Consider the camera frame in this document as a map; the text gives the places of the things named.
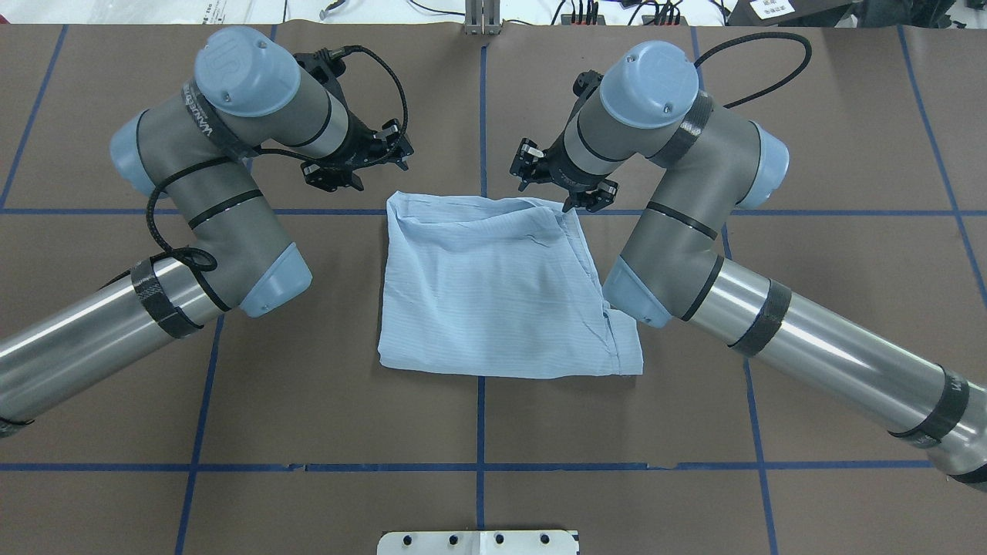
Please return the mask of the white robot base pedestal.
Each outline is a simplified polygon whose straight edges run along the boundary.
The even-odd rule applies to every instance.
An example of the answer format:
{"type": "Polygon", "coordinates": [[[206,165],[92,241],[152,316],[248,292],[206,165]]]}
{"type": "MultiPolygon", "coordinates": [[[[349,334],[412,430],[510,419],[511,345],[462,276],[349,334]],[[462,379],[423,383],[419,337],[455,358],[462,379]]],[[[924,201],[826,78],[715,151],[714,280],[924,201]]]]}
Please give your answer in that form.
{"type": "Polygon", "coordinates": [[[377,554],[579,554],[577,531],[394,531],[378,541],[377,554]]]}

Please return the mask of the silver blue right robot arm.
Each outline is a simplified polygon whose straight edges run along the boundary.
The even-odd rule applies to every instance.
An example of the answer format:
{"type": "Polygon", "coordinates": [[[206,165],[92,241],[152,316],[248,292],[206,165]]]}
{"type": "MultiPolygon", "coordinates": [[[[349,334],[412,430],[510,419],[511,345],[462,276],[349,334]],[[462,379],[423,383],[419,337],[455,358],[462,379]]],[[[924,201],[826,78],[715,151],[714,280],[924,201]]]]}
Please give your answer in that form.
{"type": "Polygon", "coordinates": [[[553,183],[564,211],[600,212],[619,192],[612,175],[642,158],[662,169],[655,192],[604,281],[604,298],[659,329],[690,323],[747,361],[772,366],[842,401],[931,466],[985,488],[985,387],[929,361],[743,266],[729,233],[737,211],[758,210],[782,186],[787,145],[720,104],[702,64],[755,41],[803,46],[800,64],[748,99],[782,88],[810,64],[812,45],[792,32],[755,32],[690,59],[673,43],[632,46],[605,72],[582,72],[574,105],[550,146],[523,138],[509,172],[519,190],[553,183]]]}

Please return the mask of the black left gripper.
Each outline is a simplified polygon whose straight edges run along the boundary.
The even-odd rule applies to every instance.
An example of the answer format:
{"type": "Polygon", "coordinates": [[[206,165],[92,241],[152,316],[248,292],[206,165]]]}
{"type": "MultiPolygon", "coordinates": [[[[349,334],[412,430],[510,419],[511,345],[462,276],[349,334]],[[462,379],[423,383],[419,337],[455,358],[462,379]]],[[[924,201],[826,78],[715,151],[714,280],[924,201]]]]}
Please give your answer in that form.
{"type": "Polygon", "coordinates": [[[351,187],[363,192],[363,182],[355,173],[360,169],[392,164],[402,172],[409,171],[408,158],[415,150],[408,138],[408,99],[399,77],[387,62],[367,47],[319,49],[296,53],[294,59],[323,87],[328,98],[328,112],[321,129],[309,140],[293,146],[301,156],[301,172],[307,185],[319,190],[351,187]],[[402,105],[401,120],[388,120],[382,129],[373,130],[349,109],[339,77],[346,70],[343,59],[355,53],[366,54],[390,76],[402,105]]]}

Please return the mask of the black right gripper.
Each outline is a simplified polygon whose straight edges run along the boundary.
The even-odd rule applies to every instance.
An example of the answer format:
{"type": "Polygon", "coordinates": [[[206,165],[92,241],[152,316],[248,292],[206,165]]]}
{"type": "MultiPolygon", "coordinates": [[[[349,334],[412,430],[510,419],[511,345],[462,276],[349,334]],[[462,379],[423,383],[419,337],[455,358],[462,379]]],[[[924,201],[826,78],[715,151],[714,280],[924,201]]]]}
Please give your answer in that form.
{"type": "Polygon", "coordinates": [[[576,207],[603,210],[613,204],[619,190],[618,184],[605,175],[588,173],[575,165],[565,149],[563,133],[547,149],[522,138],[509,173],[519,179],[518,192],[525,192],[530,183],[554,183],[566,189],[563,214],[576,207]]]}

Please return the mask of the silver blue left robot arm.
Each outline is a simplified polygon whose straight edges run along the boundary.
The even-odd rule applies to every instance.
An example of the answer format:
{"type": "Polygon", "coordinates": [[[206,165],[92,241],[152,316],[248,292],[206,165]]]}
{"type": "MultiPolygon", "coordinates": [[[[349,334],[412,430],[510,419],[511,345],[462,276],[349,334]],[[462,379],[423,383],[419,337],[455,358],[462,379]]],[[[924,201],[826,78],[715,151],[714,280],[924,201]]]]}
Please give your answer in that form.
{"type": "Polygon", "coordinates": [[[339,85],[362,45],[291,53],[251,27],[208,36],[182,89],[113,134],[117,173],[146,197],[159,252],[95,294],[2,341],[2,436],[237,308],[258,318],[306,291],[312,274],[247,162],[298,160],[324,192],[363,190],[366,167],[408,168],[402,115],[370,129],[339,85]]]}

